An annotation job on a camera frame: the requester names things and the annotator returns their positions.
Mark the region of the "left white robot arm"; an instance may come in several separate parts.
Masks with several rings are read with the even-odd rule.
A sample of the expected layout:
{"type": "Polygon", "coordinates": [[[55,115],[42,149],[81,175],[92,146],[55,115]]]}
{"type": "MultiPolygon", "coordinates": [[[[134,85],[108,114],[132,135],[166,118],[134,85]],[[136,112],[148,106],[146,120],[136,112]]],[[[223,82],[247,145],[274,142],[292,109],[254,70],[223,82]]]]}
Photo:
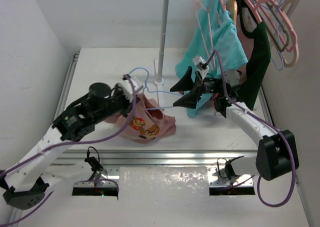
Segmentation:
{"type": "Polygon", "coordinates": [[[86,181],[103,170],[94,157],[57,172],[50,166],[71,146],[106,142],[123,132],[134,116],[142,89],[143,85],[134,78],[123,78],[114,87],[102,82],[91,84],[88,93],[72,102],[18,163],[1,172],[0,186],[5,190],[2,196],[6,204],[20,210],[31,209],[63,184],[86,181]],[[127,117],[117,132],[97,140],[83,140],[97,124],[115,114],[127,117]]]}

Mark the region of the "pink printed t shirt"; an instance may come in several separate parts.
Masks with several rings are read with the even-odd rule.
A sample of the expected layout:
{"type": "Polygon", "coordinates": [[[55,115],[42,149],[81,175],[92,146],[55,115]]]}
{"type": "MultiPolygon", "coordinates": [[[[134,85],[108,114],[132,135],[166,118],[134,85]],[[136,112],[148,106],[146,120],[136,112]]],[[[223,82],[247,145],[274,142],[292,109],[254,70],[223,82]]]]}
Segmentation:
{"type": "Polygon", "coordinates": [[[164,114],[157,102],[143,93],[137,95],[135,114],[130,124],[119,134],[135,143],[148,144],[176,134],[176,118],[164,114]]]}

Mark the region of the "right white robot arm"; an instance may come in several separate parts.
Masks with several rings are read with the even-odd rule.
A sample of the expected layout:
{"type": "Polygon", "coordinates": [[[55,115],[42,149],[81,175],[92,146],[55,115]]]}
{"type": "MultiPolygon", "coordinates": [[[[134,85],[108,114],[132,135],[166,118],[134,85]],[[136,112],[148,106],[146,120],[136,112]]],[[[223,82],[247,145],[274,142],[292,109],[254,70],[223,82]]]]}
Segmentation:
{"type": "Polygon", "coordinates": [[[254,157],[235,157],[226,161],[225,178],[235,179],[242,175],[259,175],[266,181],[287,173],[296,177],[299,159],[294,134],[289,130],[279,131],[255,115],[240,100],[240,73],[229,69],[220,78],[206,77],[206,71],[193,71],[188,67],[184,76],[171,87],[171,92],[187,92],[173,103],[175,107],[195,109],[205,94],[217,94],[215,110],[237,124],[256,144],[254,157]]]}

